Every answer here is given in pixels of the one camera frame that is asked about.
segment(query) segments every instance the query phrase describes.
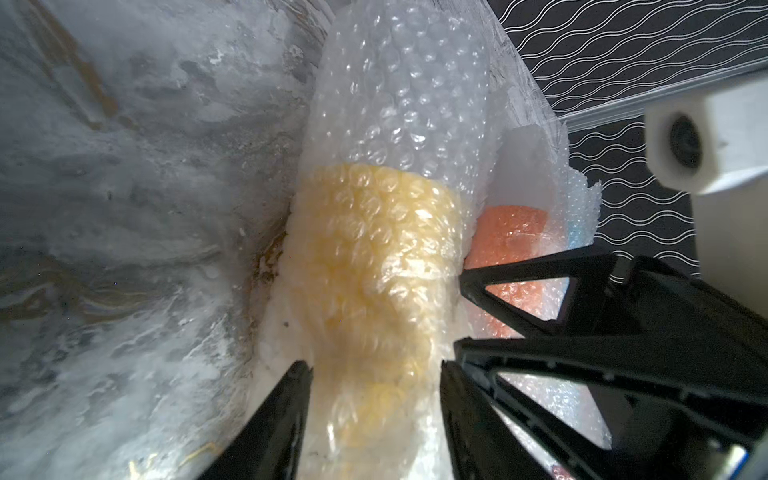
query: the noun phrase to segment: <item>bubble wrap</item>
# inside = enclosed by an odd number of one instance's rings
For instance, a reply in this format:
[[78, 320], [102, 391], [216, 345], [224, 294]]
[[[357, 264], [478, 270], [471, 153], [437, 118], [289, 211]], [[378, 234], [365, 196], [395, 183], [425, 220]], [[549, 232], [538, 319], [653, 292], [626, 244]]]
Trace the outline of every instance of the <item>bubble wrap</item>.
[[479, 194], [488, 59], [457, 18], [410, 2], [358, 2], [333, 24], [301, 168], [340, 162], [413, 172]]
[[333, 24], [257, 346], [271, 372], [314, 368], [304, 478], [449, 468], [439, 361], [463, 334], [487, 92], [485, 46], [433, 7], [359, 2]]

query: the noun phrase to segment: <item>stain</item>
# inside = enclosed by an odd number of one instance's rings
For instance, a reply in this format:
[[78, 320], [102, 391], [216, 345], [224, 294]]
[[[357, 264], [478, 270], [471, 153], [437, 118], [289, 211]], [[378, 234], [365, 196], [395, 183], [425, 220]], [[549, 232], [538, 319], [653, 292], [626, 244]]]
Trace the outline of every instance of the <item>stain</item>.
[[223, 452], [223, 449], [220, 446], [218, 446], [215, 443], [213, 443], [213, 442], [208, 442], [205, 445], [203, 445], [202, 447], [198, 448], [194, 452], [192, 452], [189, 455], [187, 455], [186, 457], [184, 457], [184, 460], [181, 461], [181, 463], [179, 464], [178, 468], [181, 468], [181, 467], [185, 466], [187, 463], [191, 462], [192, 460], [194, 460], [198, 456], [204, 454], [205, 452], [210, 452], [210, 453], [212, 453], [214, 455], [214, 457], [217, 457], [217, 456], [221, 455], [221, 453]]
[[97, 105], [104, 117], [112, 118], [118, 112], [118, 103], [106, 92], [95, 66], [81, 57], [77, 41], [39, 0], [18, 0], [17, 6], [32, 40], [45, 58], [44, 71], [79, 107], [88, 125], [99, 130], [103, 122], [94, 115], [90, 105]]
[[152, 463], [157, 458], [159, 454], [157, 453], [151, 453], [147, 457], [147, 464], [144, 466], [144, 471], [139, 472], [139, 468], [137, 463], [134, 460], [131, 460], [128, 463], [128, 474], [129, 474], [129, 480], [144, 480], [147, 475], [149, 475], [152, 472]]
[[41, 253], [14, 260], [0, 273], [0, 298], [11, 300], [0, 308], [0, 323], [41, 319], [62, 311], [88, 324], [106, 322], [136, 312], [150, 300], [146, 293], [86, 285], [66, 266]]

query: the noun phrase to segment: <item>white plastic part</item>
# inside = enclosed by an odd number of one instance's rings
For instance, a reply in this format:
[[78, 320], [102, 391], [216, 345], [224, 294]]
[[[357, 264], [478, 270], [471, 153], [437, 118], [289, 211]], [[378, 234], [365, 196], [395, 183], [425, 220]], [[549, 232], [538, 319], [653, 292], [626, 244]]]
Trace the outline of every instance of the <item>white plastic part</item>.
[[[768, 74], [727, 82], [652, 104], [645, 111], [648, 168], [665, 186], [695, 194], [733, 188], [768, 171]], [[692, 120], [701, 147], [697, 168], [681, 164], [670, 129]]]

